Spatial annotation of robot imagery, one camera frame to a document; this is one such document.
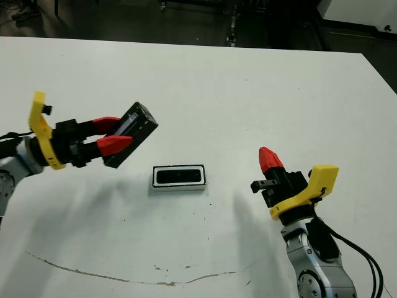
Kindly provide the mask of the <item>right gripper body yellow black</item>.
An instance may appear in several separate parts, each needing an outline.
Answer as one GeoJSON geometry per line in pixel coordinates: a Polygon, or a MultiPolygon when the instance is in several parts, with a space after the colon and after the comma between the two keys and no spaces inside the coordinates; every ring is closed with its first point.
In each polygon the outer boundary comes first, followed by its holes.
{"type": "Polygon", "coordinates": [[[338,172],[337,166],[316,165],[306,180],[300,171],[271,167],[265,180],[251,183],[251,190],[262,194],[272,219],[300,220],[313,216],[313,206],[332,193],[338,172]]]}

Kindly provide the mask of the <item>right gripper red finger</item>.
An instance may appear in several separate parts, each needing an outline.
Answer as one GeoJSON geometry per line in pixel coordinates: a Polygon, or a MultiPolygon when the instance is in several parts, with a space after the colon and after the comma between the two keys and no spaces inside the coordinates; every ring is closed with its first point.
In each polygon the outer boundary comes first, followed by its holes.
{"type": "Polygon", "coordinates": [[[267,172],[277,167],[277,154],[267,147],[260,147],[259,164],[262,174],[267,178],[267,172]]]}
{"type": "Polygon", "coordinates": [[[285,167],[279,159],[278,155],[274,151],[270,151],[272,155],[272,166],[269,167],[271,174],[274,179],[281,181],[285,179],[285,167]]]}

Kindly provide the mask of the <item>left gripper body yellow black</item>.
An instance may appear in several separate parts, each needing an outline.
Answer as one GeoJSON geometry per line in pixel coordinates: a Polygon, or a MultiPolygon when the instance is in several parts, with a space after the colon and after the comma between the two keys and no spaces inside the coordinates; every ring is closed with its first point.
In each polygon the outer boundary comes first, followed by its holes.
{"type": "Polygon", "coordinates": [[[54,170],[63,169],[67,163],[78,168],[85,167],[87,157],[84,156],[84,141],[87,135],[84,127],[71,119],[58,122],[55,128],[51,128],[44,118],[51,111],[52,106],[45,104],[45,93],[36,91],[28,123],[36,138],[37,151],[54,170]]]}

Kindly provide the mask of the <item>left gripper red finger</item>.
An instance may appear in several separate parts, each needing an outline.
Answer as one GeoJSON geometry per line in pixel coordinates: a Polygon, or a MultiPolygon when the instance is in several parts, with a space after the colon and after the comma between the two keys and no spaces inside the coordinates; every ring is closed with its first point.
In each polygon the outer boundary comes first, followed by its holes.
{"type": "Polygon", "coordinates": [[[83,145],[83,162],[120,153],[133,142],[130,136],[111,135],[83,145]]]}
{"type": "Polygon", "coordinates": [[[120,124],[118,117],[101,117],[94,120],[81,122],[78,124],[78,131],[84,137],[94,135],[106,135],[120,124]]]}

